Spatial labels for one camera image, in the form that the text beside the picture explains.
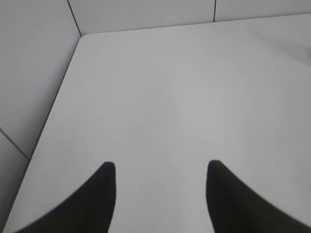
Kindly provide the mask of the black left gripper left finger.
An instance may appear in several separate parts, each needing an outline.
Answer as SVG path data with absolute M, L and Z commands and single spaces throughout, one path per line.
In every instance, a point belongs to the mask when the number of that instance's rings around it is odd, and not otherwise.
M 107 233 L 116 203 L 116 169 L 104 162 L 73 194 L 19 233 Z

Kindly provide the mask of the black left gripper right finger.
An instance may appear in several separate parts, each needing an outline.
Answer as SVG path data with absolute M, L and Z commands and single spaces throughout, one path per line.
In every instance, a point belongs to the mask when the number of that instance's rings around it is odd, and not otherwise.
M 258 195 L 219 160 L 211 160 L 207 167 L 206 200 L 216 233 L 311 231 Z

